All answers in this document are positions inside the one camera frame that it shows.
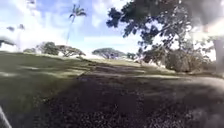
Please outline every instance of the bush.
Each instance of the bush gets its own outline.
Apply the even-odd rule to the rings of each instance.
[[[27,48],[23,52],[25,52],[25,53],[36,53],[36,49],[35,48]]]
[[[176,72],[191,72],[195,70],[206,70],[210,66],[210,59],[199,52],[185,52],[181,50],[171,51],[166,56],[165,65],[167,69]]]

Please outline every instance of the sky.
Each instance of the sky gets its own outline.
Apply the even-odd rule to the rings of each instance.
[[[43,41],[66,44],[73,4],[80,4],[87,17],[77,17],[72,25],[68,45],[85,53],[97,48],[112,47],[123,52],[137,52],[138,35],[122,37],[123,28],[108,28],[108,11],[121,9],[129,0],[36,0],[35,5],[26,0],[0,0],[0,36],[10,37],[21,49],[35,47]],[[10,32],[8,26],[25,26],[25,30]]]

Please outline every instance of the tree trunk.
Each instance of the tree trunk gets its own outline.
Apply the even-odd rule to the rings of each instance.
[[[216,52],[216,70],[218,73],[224,73],[224,38],[214,39],[214,48]]]
[[[69,40],[69,37],[70,37],[70,31],[71,31],[72,24],[73,24],[74,20],[75,20],[75,17],[73,17],[72,22],[71,22],[71,24],[69,25],[68,35],[67,35],[66,44],[65,44],[66,46],[68,45],[68,40]]]

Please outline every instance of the green lawn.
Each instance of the green lawn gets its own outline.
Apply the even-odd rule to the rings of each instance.
[[[0,106],[13,123],[91,69],[91,62],[22,53],[0,52],[0,60]]]
[[[26,121],[32,111],[60,92],[77,86],[76,78],[87,71],[91,71],[88,74],[113,75],[116,78],[179,76],[163,68],[141,67],[121,60],[89,61],[6,52],[0,52],[0,60],[0,106],[13,125]]]

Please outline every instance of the dirt path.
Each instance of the dirt path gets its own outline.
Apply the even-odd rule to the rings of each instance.
[[[223,128],[224,81],[96,68],[45,102],[24,128]]]

